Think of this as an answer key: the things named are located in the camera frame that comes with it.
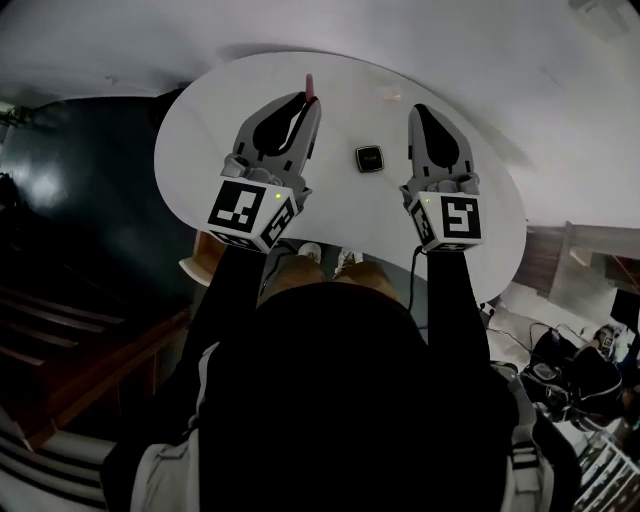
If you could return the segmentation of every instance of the black sleeve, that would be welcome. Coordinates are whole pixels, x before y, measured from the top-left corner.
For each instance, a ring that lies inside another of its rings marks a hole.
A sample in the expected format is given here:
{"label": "black sleeve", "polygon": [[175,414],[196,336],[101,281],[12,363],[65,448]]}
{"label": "black sleeve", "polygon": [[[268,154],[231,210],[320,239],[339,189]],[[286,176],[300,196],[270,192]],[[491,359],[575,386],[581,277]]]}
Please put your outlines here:
{"label": "black sleeve", "polygon": [[429,252],[429,347],[456,373],[489,364],[489,342],[461,252]]}
{"label": "black sleeve", "polygon": [[266,256],[228,247],[191,323],[173,375],[136,417],[127,422],[118,444],[104,461],[100,479],[111,512],[128,511],[138,464],[152,444],[181,442],[195,413],[200,390],[198,362],[216,341],[232,340],[255,310]]}
{"label": "black sleeve", "polygon": [[266,259],[262,253],[227,247],[191,323],[183,360],[199,360],[216,341],[233,339],[256,309]]}

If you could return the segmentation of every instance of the shoe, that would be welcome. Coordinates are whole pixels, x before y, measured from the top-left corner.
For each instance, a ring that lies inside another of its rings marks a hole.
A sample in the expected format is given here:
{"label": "shoe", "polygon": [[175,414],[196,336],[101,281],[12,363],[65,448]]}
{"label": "shoe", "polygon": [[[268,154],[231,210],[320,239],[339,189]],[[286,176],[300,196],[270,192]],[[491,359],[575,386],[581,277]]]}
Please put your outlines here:
{"label": "shoe", "polygon": [[298,249],[298,256],[305,256],[320,265],[322,261],[322,248],[314,242],[307,242]]}
{"label": "shoe", "polygon": [[340,250],[340,254],[338,256],[338,266],[336,267],[335,276],[340,275],[340,273],[348,267],[353,267],[358,263],[362,263],[364,261],[364,256],[361,252],[352,251],[351,249],[342,248]]}

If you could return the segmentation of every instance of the white table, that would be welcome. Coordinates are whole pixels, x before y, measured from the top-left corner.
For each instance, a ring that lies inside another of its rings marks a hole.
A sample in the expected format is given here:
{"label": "white table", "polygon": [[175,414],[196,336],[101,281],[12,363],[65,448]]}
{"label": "white table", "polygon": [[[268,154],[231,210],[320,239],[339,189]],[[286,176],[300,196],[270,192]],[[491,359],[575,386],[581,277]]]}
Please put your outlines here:
{"label": "white table", "polygon": [[[525,244],[520,194],[502,162],[478,132],[427,89],[386,69],[320,53],[254,55],[216,67],[191,84],[169,110],[156,142],[155,171],[171,211],[206,230],[215,195],[211,180],[242,122],[271,100],[304,90],[312,73],[322,121],[303,176],[314,193],[284,236],[371,254],[411,269],[419,243],[398,190],[411,177],[408,115],[424,103],[446,115],[467,136],[486,206],[486,243],[466,253],[478,302],[492,299],[515,274]],[[385,169],[358,172],[355,150],[382,148]],[[418,275],[426,278],[426,264]]]}

